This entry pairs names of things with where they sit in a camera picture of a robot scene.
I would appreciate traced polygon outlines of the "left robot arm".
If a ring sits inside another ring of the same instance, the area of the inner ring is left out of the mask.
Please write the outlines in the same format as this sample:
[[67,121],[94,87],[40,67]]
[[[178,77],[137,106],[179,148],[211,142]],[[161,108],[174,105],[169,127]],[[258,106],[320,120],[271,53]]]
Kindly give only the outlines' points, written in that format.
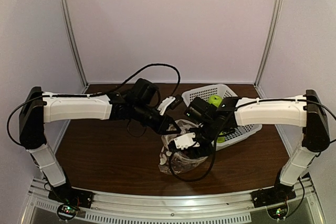
[[129,120],[137,121],[159,135],[179,133],[180,128],[167,111],[178,106],[182,97],[172,93],[152,105],[156,95],[160,95],[159,87],[143,78],[122,92],[115,88],[101,93],[66,94],[44,92],[35,86],[20,106],[19,143],[35,161],[51,191],[60,199],[69,200],[77,192],[49,145],[45,133],[47,125],[76,120]]

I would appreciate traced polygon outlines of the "green fake apple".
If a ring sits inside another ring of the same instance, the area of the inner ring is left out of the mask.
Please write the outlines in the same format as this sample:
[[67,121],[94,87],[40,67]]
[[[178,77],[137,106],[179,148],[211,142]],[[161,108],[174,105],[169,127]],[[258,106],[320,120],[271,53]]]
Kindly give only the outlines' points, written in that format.
[[218,95],[212,95],[208,98],[207,102],[209,104],[212,104],[214,106],[216,106],[217,108],[220,106],[221,102],[222,102],[223,98],[218,96]]

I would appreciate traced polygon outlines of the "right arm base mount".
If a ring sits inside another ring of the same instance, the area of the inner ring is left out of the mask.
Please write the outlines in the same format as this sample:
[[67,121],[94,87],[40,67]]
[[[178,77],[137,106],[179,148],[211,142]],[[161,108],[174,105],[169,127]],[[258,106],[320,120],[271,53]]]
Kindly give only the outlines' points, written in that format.
[[268,216],[276,221],[286,219],[288,201],[296,198],[293,187],[270,187],[250,193],[254,208],[266,207]]

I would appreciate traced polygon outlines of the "clear zip top bag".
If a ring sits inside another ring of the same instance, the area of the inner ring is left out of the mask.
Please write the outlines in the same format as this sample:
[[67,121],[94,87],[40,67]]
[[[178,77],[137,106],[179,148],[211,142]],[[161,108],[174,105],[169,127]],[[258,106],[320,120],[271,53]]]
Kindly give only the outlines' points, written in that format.
[[[171,171],[169,169],[169,157],[171,156],[171,152],[169,151],[168,144],[176,137],[183,135],[185,133],[189,132],[190,128],[197,127],[197,125],[191,121],[179,119],[175,121],[177,125],[181,128],[180,134],[172,134],[172,135],[162,135],[161,141],[163,143],[163,147],[161,149],[161,152],[159,154],[159,164],[158,168],[160,172],[170,175]],[[200,164],[205,162],[207,160],[207,157],[201,157],[196,159],[191,159],[187,156],[188,151],[183,150],[179,151],[174,154],[171,164],[172,168],[175,172],[175,174],[182,174],[187,173],[196,167],[198,167]]]

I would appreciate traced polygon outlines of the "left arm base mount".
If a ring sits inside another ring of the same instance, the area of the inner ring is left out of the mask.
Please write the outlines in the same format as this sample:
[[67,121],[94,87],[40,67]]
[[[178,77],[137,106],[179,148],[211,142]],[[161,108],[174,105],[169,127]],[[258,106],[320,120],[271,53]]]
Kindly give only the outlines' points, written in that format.
[[81,189],[55,189],[51,188],[48,198],[61,205],[57,207],[56,215],[62,221],[69,222],[77,217],[84,209],[90,209],[94,193]]

